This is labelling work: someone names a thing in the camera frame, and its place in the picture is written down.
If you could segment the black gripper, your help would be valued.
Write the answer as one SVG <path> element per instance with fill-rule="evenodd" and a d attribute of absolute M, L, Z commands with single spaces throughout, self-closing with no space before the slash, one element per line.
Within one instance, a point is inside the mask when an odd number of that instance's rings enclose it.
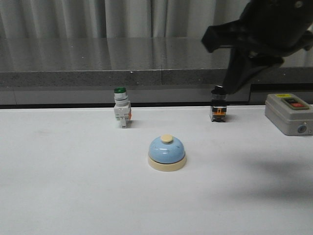
<path fill-rule="evenodd" d="M 309 51 L 312 23 L 311 0 L 251 0 L 238 20 L 209 26 L 201 42 L 210 53 L 232 48 L 223 88 L 235 94 L 260 73 L 280 67 L 282 57 L 301 49 Z M 249 57 L 240 50 L 263 55 Z"/>

